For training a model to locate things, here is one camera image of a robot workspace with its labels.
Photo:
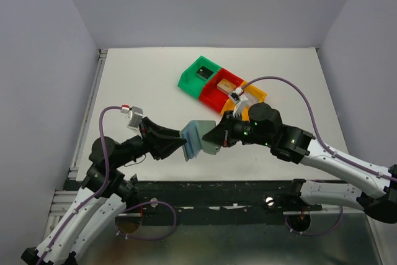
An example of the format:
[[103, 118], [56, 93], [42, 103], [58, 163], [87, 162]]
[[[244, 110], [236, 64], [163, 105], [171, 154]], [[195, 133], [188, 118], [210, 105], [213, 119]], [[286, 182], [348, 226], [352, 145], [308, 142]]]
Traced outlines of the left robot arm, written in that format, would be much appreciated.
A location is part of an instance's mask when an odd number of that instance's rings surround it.
[[122, 212], [141, 210], [137, 180], [125, 179], [119, 168], [145, 155], [169, 157], [187, 141], [178, 130], [156, 125], [145, 117], [139, 135], [122, 143], [101, 135], [93, 144], [87, 170], [73, 203], [55, 229], [35, 248], [22, 253], [26, 264], [76, 264], [83, 247]]

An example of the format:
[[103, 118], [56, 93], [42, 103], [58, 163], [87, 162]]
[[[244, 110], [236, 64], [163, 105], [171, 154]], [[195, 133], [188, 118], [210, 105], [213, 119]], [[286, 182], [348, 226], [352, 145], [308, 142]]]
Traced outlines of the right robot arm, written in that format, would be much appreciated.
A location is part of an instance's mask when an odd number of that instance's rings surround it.
[[244, 121], [226, 111], [220, 122], [202, 138], [216, 146], [262, 145], [282, 161], [310, 166], [341, 179], [340, 183], [302, 183], [285, 195], [286, 205], [300, 210], [307, 205], [338, 205], [362, 210], [383, 223], [396, 223], [396, 166], [362, 161], [328, 146], [319, 137], [285, 125], [278, 110], [265, 103], [249, 108]]

